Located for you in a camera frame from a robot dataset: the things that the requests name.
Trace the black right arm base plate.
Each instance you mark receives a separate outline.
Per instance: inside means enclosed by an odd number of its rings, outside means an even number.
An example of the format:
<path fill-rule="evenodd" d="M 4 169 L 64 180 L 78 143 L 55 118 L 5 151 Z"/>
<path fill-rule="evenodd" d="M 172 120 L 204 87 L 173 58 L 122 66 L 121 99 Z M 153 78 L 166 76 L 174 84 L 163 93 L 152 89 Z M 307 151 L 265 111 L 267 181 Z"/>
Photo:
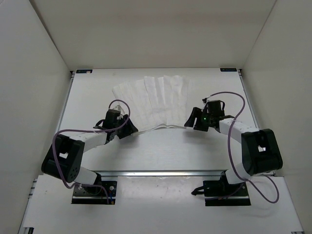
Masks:
<path fill-rule="evenodd" d="M 206 207 L 251 206 L 247 185 L 227 184 L 220 180 L 203 181 Z"/>

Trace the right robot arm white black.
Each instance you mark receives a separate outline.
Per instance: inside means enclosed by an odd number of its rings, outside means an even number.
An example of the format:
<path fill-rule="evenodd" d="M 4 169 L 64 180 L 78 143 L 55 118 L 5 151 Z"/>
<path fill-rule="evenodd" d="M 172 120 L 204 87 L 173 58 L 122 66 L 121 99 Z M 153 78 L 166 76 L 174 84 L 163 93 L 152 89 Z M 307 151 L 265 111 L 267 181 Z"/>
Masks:
<path fill-rule="evenodd" d="M 214 128 L 217 132 L 227 135 L 228 150 L 231 139 L 241 144 L 241 158 L 234 164 L 229 156 L 231 169 L 224 171 L 218 184 L 219 191 L 230 195 L 236 190 L 236 184 L 245 182 L 254 175 L 279 170 L 283 167 L 282 156 L 271 129 L 258 129 L 234 120 L 224 112 L 225 102 L 221 100 L 204 100 L 204 107 L 194 107 L 185 127 L 197 131 L 208 131 Z"/>

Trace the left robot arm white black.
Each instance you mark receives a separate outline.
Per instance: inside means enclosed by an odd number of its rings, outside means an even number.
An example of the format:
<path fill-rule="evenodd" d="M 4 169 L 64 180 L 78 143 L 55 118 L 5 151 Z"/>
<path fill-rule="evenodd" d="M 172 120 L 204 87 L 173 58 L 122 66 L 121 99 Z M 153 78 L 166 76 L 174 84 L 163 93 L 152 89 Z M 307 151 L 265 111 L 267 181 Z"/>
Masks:
<path fill-rule="evenodd" d="M 93 131 L 78 131 L 75 136 L 66 136 L 63 132 L 57 134 L 43 160 L 41 171 L 67 183 L 74 182 L 85 152 L 108 144 L 115 137 L 122 139 L 138 132 L 127 114 L 122 115 L 121 111 L 113 109 L 108 110 L 105 118 L 93 128 Z"/>

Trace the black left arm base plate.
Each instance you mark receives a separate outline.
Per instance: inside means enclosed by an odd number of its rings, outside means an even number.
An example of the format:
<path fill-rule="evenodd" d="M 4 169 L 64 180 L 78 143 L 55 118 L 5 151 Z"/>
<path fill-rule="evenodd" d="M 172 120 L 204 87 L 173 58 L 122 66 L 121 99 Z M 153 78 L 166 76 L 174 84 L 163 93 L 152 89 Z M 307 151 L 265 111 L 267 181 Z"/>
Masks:
<path fill-rule="evenodd" d="M 75 186 L 72 195 L 72 204 L 115 205 L 117 196 L 117 177 L 102 177 L 101 188 Z"/>

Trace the white pleated skirt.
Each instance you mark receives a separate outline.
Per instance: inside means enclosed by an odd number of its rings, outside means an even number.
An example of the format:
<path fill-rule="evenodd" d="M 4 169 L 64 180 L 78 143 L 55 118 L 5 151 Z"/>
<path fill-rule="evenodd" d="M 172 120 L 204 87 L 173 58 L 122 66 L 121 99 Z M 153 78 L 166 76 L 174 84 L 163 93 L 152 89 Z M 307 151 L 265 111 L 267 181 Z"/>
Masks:
<path fill-rule="evenodd" d="M 131 109 L 131 121 L 142 134 L 159 128 L 184 128 L 189 80 L 181 76 L 148 77 L 112 89 Z"/>

